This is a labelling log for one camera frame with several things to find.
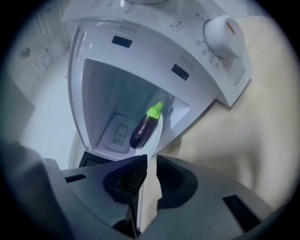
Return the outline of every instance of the green cap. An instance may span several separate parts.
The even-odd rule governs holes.
[[[155,119],[159,119],[160,111],[163,108],[163,106],[164,104],[162,102],[156,103],[154,106],[149,108],[149,110],[147,111],[147,115]]]

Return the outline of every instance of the eggplant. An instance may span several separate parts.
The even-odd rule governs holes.
[[[158,124],[158,119],[162,108],[162,102],[158,102],[149,108],[130,137],[129,144],[132,148],[141,148],[147,142]]]

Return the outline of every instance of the brand logo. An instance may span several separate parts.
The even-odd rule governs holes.
[[[245,72],[247,71],[246,67],[244,66],[244,68],[242,69],[242,72],[240,73],[238,79],[235,81],[234,86],[237,86],[240,81],[242,80],[243,76],[245,75]]]

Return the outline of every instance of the purple eggplant body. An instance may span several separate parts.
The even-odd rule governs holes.
[[[147,142],[157,124],[158,119],[146,114],[133,131],[129,140],[130,146],[134,149],[141,148]]]

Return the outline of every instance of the beige surface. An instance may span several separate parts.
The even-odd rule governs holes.
[[[213,106],[159,154],[218,169],[257,193],[273,209],[293,190],[299,167],[300,111],[298,62],[271,19],[239,19],[253,64],[253,77],[236,104]],[[154,176],[155,161],[149,176]],[[143,231],[155,217],[160,197],[147,177]]]

